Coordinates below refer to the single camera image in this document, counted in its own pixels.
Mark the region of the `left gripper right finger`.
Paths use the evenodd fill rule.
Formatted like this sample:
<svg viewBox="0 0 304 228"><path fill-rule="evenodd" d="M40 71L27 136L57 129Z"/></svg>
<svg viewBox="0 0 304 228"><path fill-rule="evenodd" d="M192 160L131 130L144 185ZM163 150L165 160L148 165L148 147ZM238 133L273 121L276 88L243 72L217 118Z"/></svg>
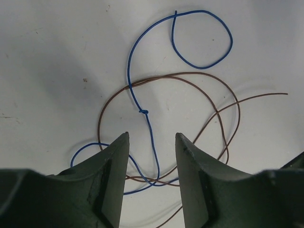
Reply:
<svg viewBox="0 0 304 228"><path fill-rule="evenodd" d="M248 174L175 137L184 224L187 228L301 228L304 169Z"/></svg>

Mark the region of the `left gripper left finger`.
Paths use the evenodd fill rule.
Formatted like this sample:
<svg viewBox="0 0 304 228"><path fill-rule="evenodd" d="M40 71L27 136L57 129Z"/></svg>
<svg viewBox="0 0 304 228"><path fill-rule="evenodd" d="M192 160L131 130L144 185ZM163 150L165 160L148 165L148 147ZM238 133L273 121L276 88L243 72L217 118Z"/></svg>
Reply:
<svg viewBox="0 0 304 228"><path fill-rule="evenodd" d="M0 171L3 228L117 228L129 155L129 134L60 172Z"/></svg>

